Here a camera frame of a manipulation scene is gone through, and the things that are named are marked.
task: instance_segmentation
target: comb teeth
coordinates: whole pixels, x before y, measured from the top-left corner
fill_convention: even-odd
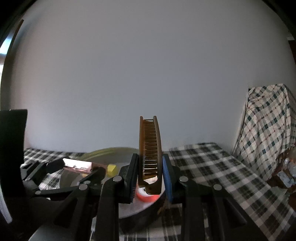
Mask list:
[[[157,171],[157,139],[154,121],[143,120],[143,179],[155,177]]]

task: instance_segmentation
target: white wall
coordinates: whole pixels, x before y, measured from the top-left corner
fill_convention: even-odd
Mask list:
[[[16,39],[11,108],[35,148],[138,147],[156,115],[163,150],[230,151],[248,87],[296,68],[287,29],[261,0],[38,0]]]

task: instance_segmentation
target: brown comb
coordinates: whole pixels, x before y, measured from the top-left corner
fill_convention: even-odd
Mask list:
[[[161,193],[162,186],[162,150],[160,133],[156,116],[153,119],[144,120],[140,117],[139,138],[139,187],[145,187],[147,194],[155,195]],[[157,181],[149,184],[145,180],[157,177]]]

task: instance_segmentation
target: orange object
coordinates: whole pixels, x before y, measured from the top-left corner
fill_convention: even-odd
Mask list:
[[[158,195],[158,194],[157,195],[148,195],[148,194],[142,195],[140,193],[140,188],[137,185],[137,187],[136,187],[136,196],[142,202],[155,202],[159,198],[160,195]]]

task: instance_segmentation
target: black plastic arm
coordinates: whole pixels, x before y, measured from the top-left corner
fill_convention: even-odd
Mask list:
[[[105,178],[106,170],[103,167],[98,167],[93,170],[90,174],[80,180],[80,184],[85,181],[91,181],[92,183],[100,184]]]
[[[96,216],[95,241],[118,241],[118,201],[116,191],[124,185],[121,176],[115,176],[107,180],[102,188]]]
[[[49,189],[49,190],[37,190],[35,195],[38,197],[46,197],[51,200],[63,200],[65,199],[71,192],[73,192],[77,186],[74,187],[65,187],[58,189]]]
[[[200,191],[195,181],[180,181],[185,188],[185,200],[182,202],[182,241],[204,241],[205,226]]]
[[[91,230],[91,208],[87,203],[89,187],[76,186],[45,224],[41,225],[29,241],[84,241]]]
[[[134,153],[130,164],[120,169],[119,176],[124,179],[124,186],[116,194],[119,203],[130,204],[133,202],[138,178],[138,164],[139,155]]]
[[[213,208],[209,209],[210,229],[214,241],[267,241],[268,239],[242,207],[221,187],[212,188]]]
[[[20,173],[22,176],[22,180],[25,180],[28,175],[31,174],[31,172],[39,165],[38,161],[35,161],[33,163],[26,164],[21,167]]]
[[[44,161],[40,163],[32,172],[30,175],[27,176],[25,181],[32,180],[37,186],[40,185],[42,180],[45,178],[47,174],[46,170],[47,161]]]
[[[46,171],[47,173],[54,173],[57,172],[60,169],[63,169],[65,162],[64,162],[64,158],[69,158],[68,156],[63,156],[61,158],[55,159],[53,161],[50,161],[46,164]]]

